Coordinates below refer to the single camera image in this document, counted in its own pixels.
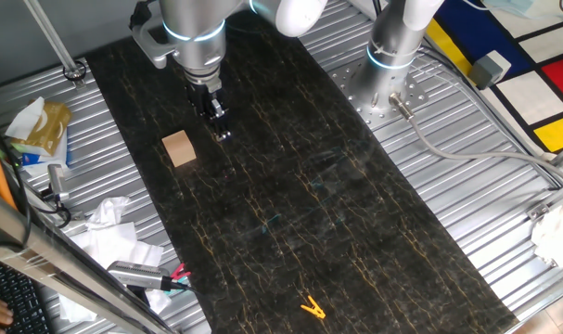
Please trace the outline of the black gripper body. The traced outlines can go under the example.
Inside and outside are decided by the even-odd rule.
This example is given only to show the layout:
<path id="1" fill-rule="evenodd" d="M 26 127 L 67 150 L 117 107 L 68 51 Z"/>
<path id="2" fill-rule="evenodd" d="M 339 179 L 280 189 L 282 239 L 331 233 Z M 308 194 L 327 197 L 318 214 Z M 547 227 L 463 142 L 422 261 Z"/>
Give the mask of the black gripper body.
<path id="1" fill-rule="evenodd" d="M 206 85 L 193 83 L 186 85 L 186 93 L 197 115 L 205 121 L 211 122 L 215 115 L 211 102 L 216 98 L 216 95 L 210 93 Z"/>

